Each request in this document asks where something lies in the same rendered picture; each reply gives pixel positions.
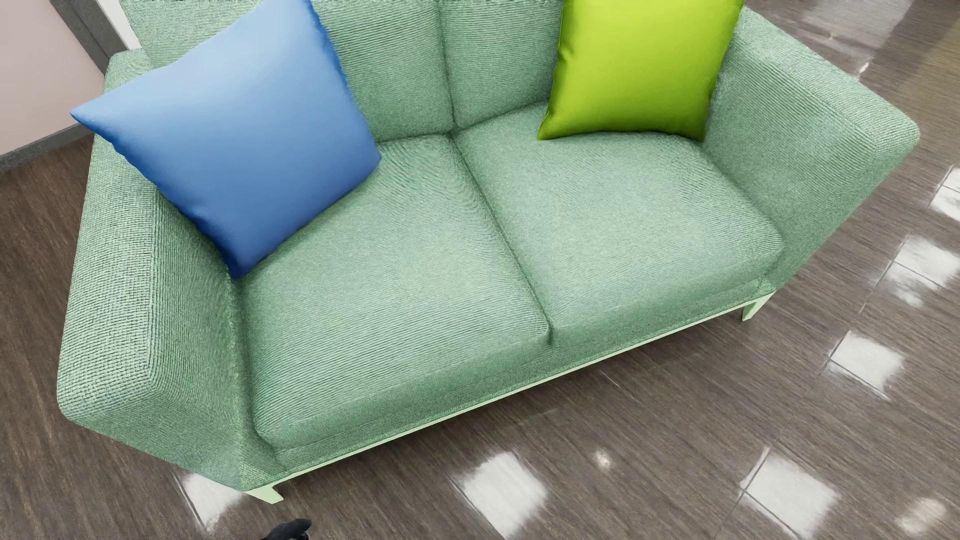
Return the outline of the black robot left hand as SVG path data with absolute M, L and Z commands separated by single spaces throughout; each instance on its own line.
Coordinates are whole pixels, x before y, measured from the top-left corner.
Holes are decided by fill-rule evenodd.
M 312 526 L 310 519 L 294 519 L 275 526 L 261 540 L 310 540 L 308 531 Z

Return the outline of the green fabric two-seat sofa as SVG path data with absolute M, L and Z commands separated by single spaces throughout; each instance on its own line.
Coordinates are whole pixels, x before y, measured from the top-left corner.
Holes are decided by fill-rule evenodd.
M 119 0 L 103 93 L 260 0 Z M 563 0 L 310 0 L 381 157 L 240 278 L 95 135 L 56 377 L 91 431 L 268 503 L 305 472 L 742 309 L 916 123 L 744 6 L 699 142 L 539 140 Z

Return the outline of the blue square throw pillow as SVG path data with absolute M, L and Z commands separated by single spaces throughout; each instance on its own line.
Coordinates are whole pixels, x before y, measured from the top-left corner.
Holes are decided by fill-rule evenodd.
M 71 116 L 213 242 L 233 279 L 381 158 L 310 0 L 260 0 L 180 59 Z

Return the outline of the lime green throw pillow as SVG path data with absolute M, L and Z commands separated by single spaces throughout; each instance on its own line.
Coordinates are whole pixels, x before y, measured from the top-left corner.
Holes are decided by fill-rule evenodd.
M 562 0 L 540 141 L 660 132 L 703 141 L 745 0 Z

